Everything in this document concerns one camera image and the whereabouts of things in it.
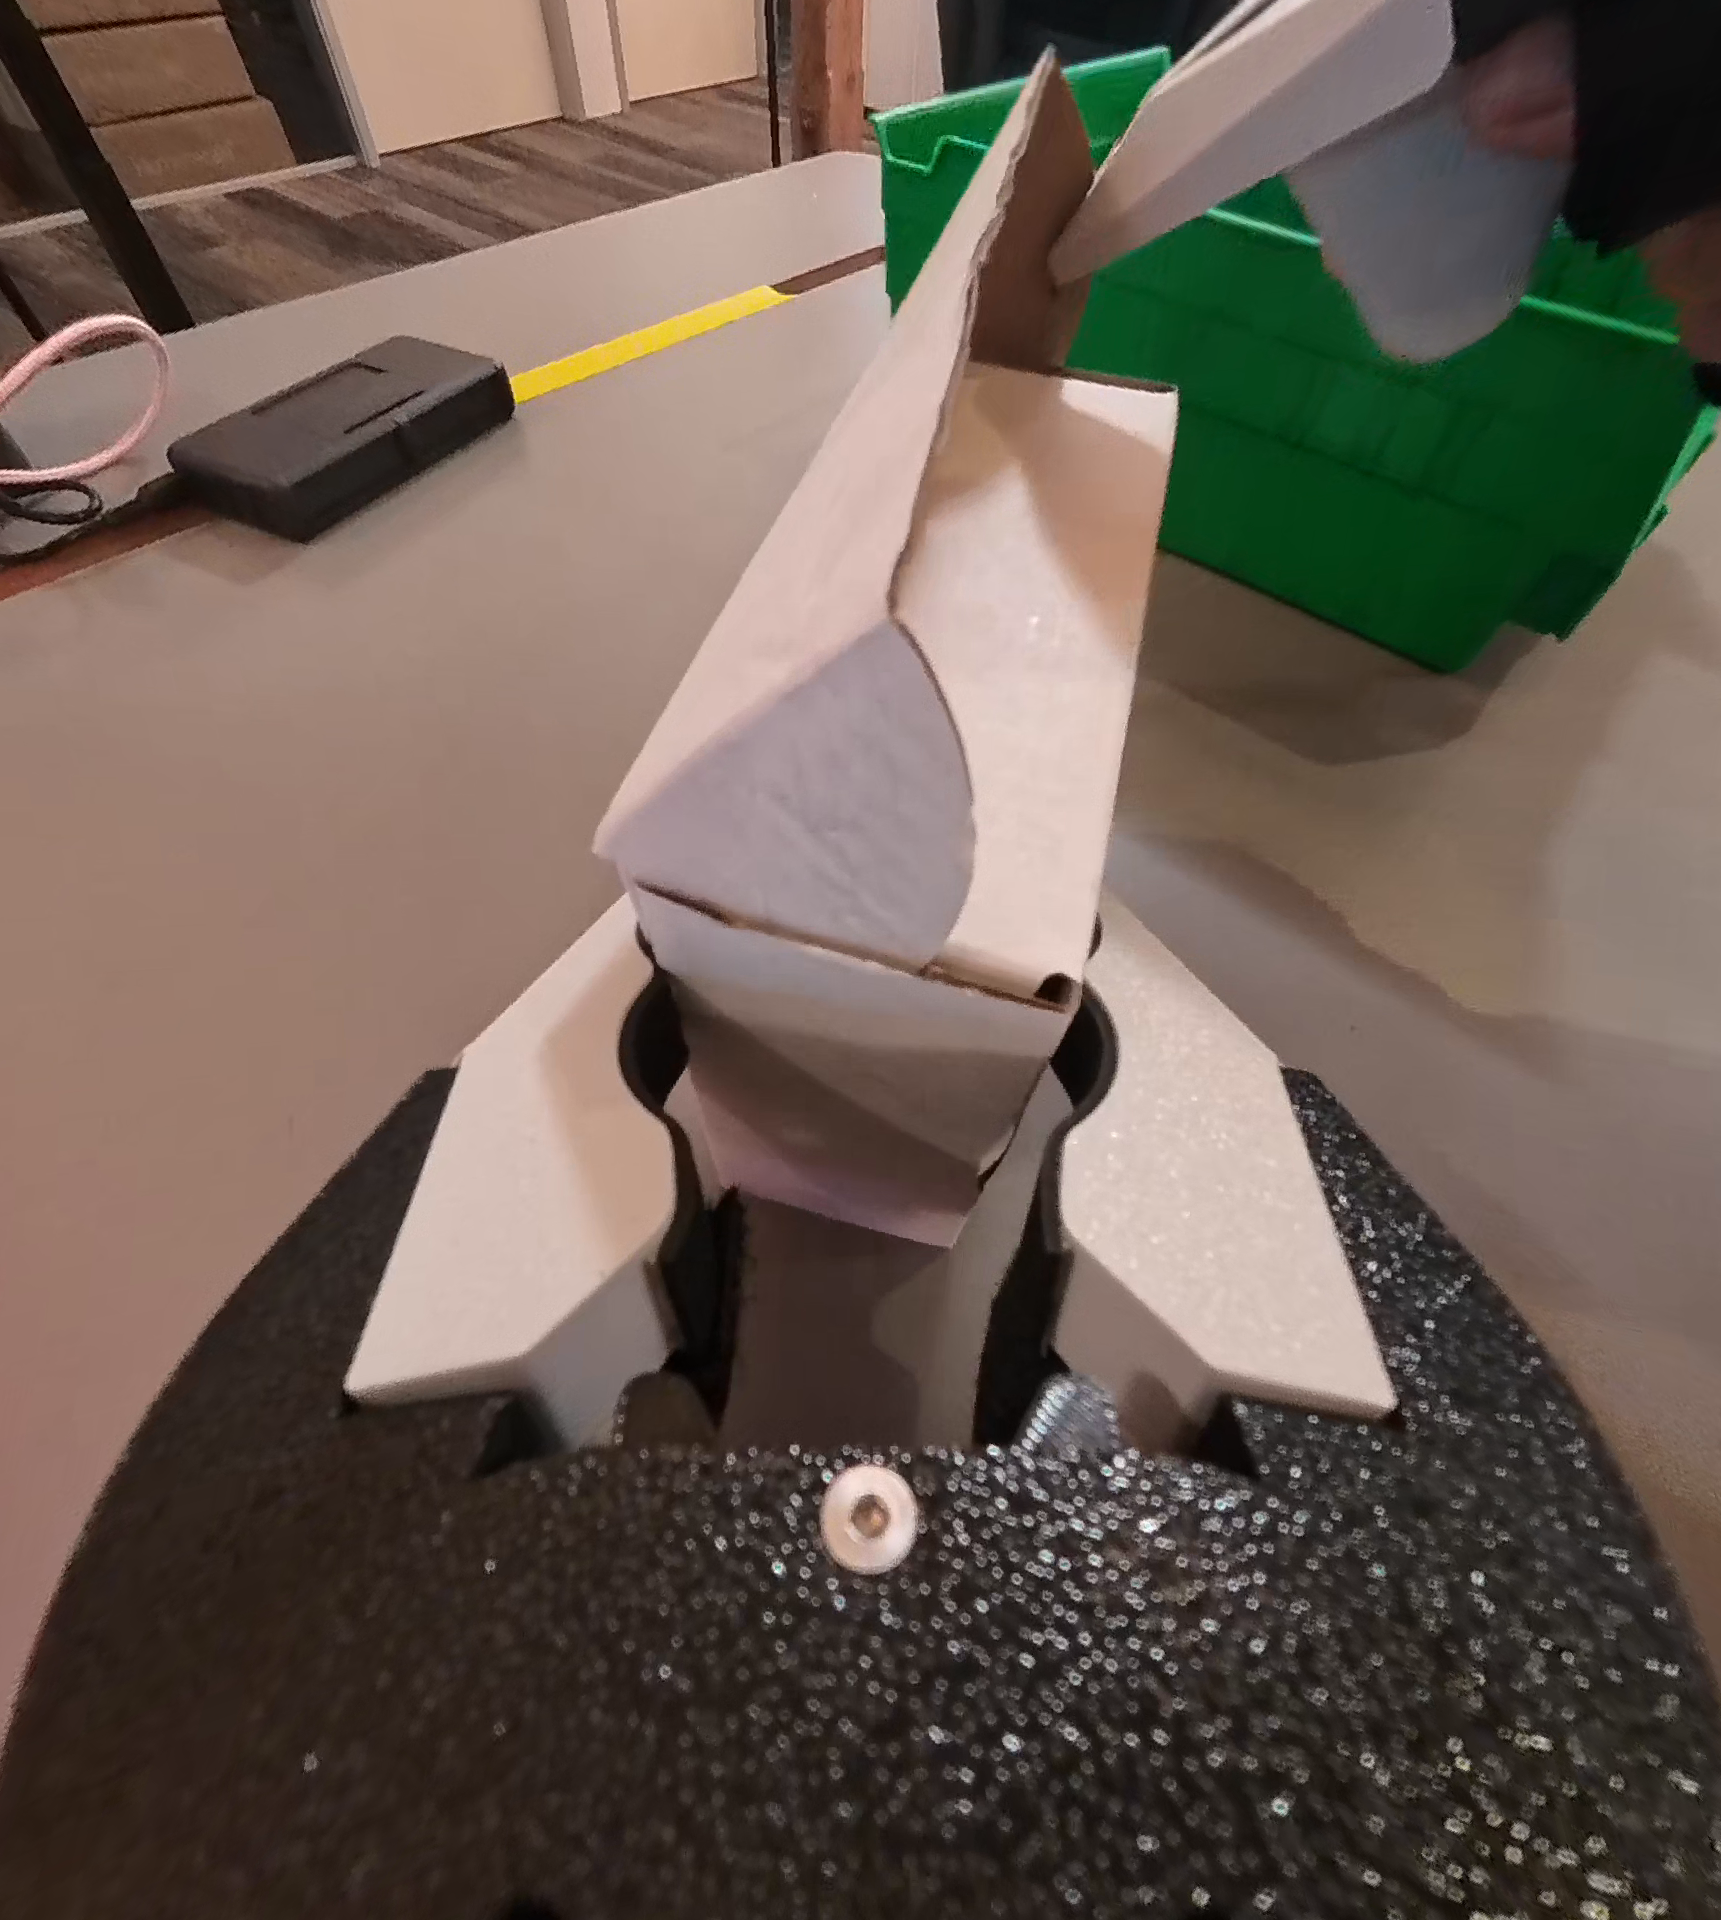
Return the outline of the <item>stack of cardboard boxes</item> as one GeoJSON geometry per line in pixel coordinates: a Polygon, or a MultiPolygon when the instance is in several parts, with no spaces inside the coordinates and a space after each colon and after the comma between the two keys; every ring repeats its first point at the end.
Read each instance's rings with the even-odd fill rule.
{"type": "Polygon", "coordinates": [[[224,3],[26,3],[134,200],[289,170],[294,143],[224,3]]]}

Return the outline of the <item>black stand pole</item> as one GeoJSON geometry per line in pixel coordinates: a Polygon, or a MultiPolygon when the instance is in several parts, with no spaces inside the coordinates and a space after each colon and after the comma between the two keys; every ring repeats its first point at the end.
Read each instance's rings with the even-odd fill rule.
{"type": "Polygon", "coordinates": [[[87,224],[138,305],[141,318],[155,323],[163,336],[189,329],[196,318],[167,262],[103,157],[103,147],[96,143],[39,31],[18,3],[0,3],[0,62],[30,110],[62,179],[75,193],[87,224]]]}

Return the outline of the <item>white cardboard mailer box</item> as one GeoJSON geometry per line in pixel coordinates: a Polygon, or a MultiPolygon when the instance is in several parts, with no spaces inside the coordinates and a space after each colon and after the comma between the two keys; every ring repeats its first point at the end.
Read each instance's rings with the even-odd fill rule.
{"type": "Polygon", "coordinates": [[[1083,988],[1178,393],[1067,368],[1049,54],[620,782],[726,1188],[949,1246],[1083,988]]]}

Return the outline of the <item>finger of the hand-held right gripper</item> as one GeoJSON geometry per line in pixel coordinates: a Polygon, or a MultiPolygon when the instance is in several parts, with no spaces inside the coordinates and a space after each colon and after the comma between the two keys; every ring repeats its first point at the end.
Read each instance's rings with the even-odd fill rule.
{"type": "Polygon", "coordinates": [[[1051,252],[1088,279],[1409,107],[1449,69],[1448,3],[1241,3],[1139,100],[1051,252]]]}

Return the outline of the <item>green plastic bin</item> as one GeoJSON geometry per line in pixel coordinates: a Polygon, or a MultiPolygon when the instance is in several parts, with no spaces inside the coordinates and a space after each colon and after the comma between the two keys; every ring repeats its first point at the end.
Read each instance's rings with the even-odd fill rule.
{"type": "Polygon", "coordinates": [[[1437,671],[1570,638],[1719,431],[1639,256],[1557,228],[1489,339],[1402,364],[1283,175],[1104,267],[1065,371],[1177,390],[1164,554],[1437,671]]]}

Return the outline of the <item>yellow tape strip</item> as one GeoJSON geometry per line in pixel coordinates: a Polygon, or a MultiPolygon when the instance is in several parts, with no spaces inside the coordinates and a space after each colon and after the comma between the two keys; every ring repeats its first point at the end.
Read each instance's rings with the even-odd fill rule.
{"type": "Polygon", "coordinates": [[[678,348],[681,344],[702,340],[705,336],[717,332],[724,328],[744,323],[747,318],[771,314],[787,305],[792,300],[793,293],[785,293],[778,284],[755,284],[726,300],[705,302],[692,311],[681,311],[662,321],[634,328],[624,336],[606,339],[588,348],[576,348],[541,367],[511,374],[511,399],[521,409],[539,397],[558,393],[592,378],[604,378],[610,371],[631,367],[643,358],[678,348]]]}

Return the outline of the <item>wooden post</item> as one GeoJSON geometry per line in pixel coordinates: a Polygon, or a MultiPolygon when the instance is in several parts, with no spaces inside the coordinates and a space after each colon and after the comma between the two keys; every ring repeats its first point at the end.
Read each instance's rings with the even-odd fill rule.
{"type": "Polygon", "coordinates": [[[864,150],[866,3],[792,3],[787,16],[797,160],[864,150]]]}

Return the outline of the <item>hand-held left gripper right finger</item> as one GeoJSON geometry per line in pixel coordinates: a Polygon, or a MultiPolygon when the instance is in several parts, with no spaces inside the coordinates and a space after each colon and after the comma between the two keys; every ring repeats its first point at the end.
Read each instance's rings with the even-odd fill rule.
{"type": "Polygon", "coordinates": [[[1121,900],[1053,1054],[984,1445],[1184,1455],[1232,1399],[1399,1417],[1287,1074],[1121,900]]]}

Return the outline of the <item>black rectangular case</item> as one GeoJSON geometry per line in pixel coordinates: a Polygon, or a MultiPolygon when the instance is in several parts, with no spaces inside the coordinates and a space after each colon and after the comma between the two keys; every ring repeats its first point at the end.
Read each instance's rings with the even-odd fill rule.
{"type": "Polygon", "coordinates": [[[283,543],[314,543],[486,439],[514,414],[508,368],[392,336],[167,446],[184,495],[283,543]]]}

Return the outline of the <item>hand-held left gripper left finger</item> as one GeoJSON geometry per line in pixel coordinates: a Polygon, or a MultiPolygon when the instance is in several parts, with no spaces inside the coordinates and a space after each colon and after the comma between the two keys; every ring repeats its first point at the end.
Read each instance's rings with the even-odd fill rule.
{"type": "Polygon", "coordinates": [[[604,914],[463,1050],[344,1391],[514,1394],[561,1445],[716,1445],[744,1220],[687,1064],[634,914],[604,914]]]}

